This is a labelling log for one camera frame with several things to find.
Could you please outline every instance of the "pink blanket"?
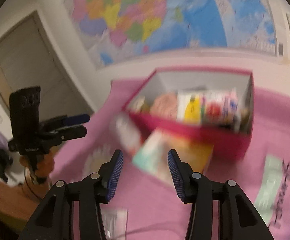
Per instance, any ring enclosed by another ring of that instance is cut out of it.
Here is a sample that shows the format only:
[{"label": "pink blanket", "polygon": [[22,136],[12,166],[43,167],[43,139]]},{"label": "pink blanket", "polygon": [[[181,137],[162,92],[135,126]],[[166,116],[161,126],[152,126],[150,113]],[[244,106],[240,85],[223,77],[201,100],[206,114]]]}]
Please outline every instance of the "pink blanket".
[{"label": "pink blanket", "polygon": [[[142,80],[114,81],[111,93],[100,109],[86,124],[85,138],[66,143],[56,156],[53,181],[80,180],[87,157],[107,148],[120,147],[108,126],[112,117],[141,84]],[[234,179],[254,202],[262,182],[266,155],[274,155],[284,161],[290,171],[290,98],[255,90],[255,121],[251,145],[243,160],[228,163],[213,159],[207,176],[211,180],[225,182]],[[175,188],[145,174],[125,158],[115,197],[109,206],[128,209],[128,240],[178,240],[184,239],[191,205],[184,205]],[[279,207],[273,206],[270,230],[275,240],[290,239],[290,177],[280,195]]]}]

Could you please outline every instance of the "world map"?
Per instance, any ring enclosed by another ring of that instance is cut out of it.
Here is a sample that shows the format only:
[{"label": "world map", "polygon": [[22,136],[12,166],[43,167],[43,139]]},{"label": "world map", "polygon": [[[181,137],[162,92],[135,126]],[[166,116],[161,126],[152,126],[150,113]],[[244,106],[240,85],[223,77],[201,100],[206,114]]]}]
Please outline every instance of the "world map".
[{"label": "world map", "polygon": [[267,0],[65,0],[65,6],[90,58],[100,67],[197,47],[276,55]]}]

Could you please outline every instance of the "red box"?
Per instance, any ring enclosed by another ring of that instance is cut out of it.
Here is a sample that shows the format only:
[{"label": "red box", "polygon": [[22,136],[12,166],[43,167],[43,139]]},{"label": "red box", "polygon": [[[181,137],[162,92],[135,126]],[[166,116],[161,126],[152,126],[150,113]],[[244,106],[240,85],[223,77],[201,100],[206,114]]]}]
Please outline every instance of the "red box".
[{"label": "red box", "polygon": [[[145,96],[152,103],[154,99],[166,92],[195,90],[236,89],[238,100],[250,110],[249,124],[246,132],[234,133],[219,127],[197,127],[181,122],[171,121],[147,113],[133,113],[128,106],[138,96]],[[185,135],[214,145],[213,154],[230,160],[243,158],[250,144],[253,127],[254,81],[251,71],[217,68],[217,67],[165,67],[155,70],[141,85],[138,91],[124,106],[135,124],[144,131],[152,132],[155,128],[163,128],[171,132]]]}]

